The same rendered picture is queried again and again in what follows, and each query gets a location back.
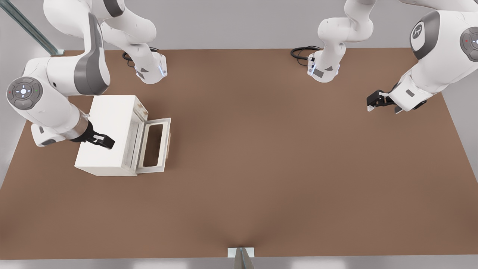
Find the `white oven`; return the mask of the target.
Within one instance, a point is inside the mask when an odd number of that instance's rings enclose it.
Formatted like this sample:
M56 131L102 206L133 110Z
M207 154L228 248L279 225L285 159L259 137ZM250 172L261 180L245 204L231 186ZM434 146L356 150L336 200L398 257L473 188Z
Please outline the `white oven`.
M136 176L138 147L148 111L135 95L95 96L89 110L94 131L114 140L112 149L81 143L75 167L95 176Z

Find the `white oven door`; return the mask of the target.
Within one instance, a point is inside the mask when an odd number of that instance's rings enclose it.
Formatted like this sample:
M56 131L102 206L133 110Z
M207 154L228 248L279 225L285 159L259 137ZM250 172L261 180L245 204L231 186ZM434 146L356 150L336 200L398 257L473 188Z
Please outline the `white oven door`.
M170 144L171 118L145 122L138 155L137 174L164 172Z

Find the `silver frame post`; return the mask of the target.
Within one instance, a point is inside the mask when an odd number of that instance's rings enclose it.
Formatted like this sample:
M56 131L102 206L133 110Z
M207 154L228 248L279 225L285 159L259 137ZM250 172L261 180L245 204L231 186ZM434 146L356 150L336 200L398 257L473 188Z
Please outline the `silver frame post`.
M10 0L0 0L0 7L51 56L64 55L65 51L56 48Z
M251 257L255 257L254 247L228 248L227 257L234 258L233 269L254 269Z

